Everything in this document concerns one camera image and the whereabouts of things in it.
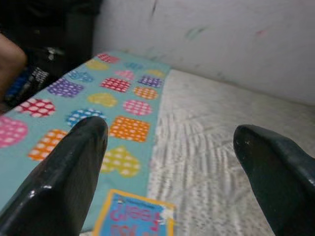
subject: white wall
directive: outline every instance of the white wall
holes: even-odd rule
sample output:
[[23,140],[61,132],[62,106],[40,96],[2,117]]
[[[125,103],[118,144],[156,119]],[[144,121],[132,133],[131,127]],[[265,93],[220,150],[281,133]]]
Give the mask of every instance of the white wall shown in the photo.
[[315,0],[103,0],[94,53],[315,104]]

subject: white mattress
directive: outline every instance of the white mattress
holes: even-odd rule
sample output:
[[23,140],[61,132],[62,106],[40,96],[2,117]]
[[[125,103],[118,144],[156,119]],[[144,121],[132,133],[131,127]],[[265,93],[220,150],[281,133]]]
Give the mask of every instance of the white mattress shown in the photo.
[[176,70],[166,81],[148,197],[177,206],[179,236],[273,235],[233,133],[239,124],[259,125],[315,156],[315,108]]

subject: person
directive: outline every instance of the person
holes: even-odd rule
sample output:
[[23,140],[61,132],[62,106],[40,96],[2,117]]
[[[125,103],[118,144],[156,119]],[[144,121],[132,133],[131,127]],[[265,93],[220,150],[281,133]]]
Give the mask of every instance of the person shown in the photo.
[[0,103],[26,63],[24,51],[0,32]]

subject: white sheet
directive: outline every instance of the white sheet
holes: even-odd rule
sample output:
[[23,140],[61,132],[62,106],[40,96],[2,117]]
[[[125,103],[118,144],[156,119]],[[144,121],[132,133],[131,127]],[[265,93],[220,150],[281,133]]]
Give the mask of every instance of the white sheet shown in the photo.
[[314,107],[176,70],[166,81],[148,197],[177,206],[179,236],[273,235],[234,154],[233,133],[239,124],[259,125],[315,156]]

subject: yellow heart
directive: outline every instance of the yellow heart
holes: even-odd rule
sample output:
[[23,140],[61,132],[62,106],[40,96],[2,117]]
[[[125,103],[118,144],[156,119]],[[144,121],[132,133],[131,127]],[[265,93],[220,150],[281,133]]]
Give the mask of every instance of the yellow heart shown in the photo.
[[140,170],[140,162],[124,146],[107,151],[104,155],[101,172],[117,170],[123,177],[133,177]]
[[108,65],[94,59],[89,60],[85,63],[85,65],[92,70],[107,70],[109,67]]
[[114,107],[117,104],[116,98],[109,93],[95,93],[88,97],[88,101],[100,104],[104,107]]
[[160,77],[160,78],[165,77],[165,74],[160,70],[147,70],[147,73],[151,74],[151,75],[155,75],[155,76]]

